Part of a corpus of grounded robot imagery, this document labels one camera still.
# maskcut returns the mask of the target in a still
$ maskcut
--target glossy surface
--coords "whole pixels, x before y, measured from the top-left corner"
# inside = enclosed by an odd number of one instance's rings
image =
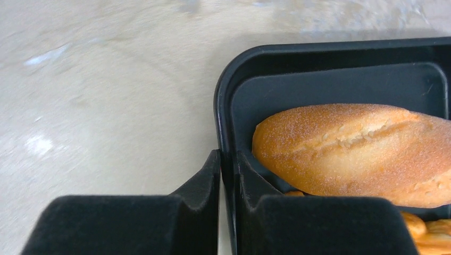
[[[449,35],[449,10],[446,0],[1,1],[0,253],[17,254],[57,196],[167,194],[187,181],[218,147],[214,88],[241,52]],[[219,254],[230,254],[220,207]]]

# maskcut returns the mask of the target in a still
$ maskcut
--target tabletop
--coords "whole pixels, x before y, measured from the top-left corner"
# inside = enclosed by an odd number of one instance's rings
[[[213,94],[258,45],[451,35],[448,0],[0,2],[0,249],[65,194],[168,194],[218,148]],[[221,191],[219,254],[231,254]]]

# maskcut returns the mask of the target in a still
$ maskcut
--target baking pan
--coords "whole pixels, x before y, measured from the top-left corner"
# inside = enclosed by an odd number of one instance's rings
[[[70,195],[41,214],[23,255],[218,253],[220,153],[169,195]]]
[[[448,119],[450,75],[448,37],[266,45],[236,57],[218,81],[214,102],[234,253],[248,241],[241,236],[244,211],[255,209],[265,193],[296,190],[253,157],[257,124],[287,109],[329,103],[387,104]],[[261,180],[243,175],[247,164],[246,171]],[[271,187],[249,193],[246,181]],[[424,220],[450,218],[451,211],[450,206],[401,209]]]

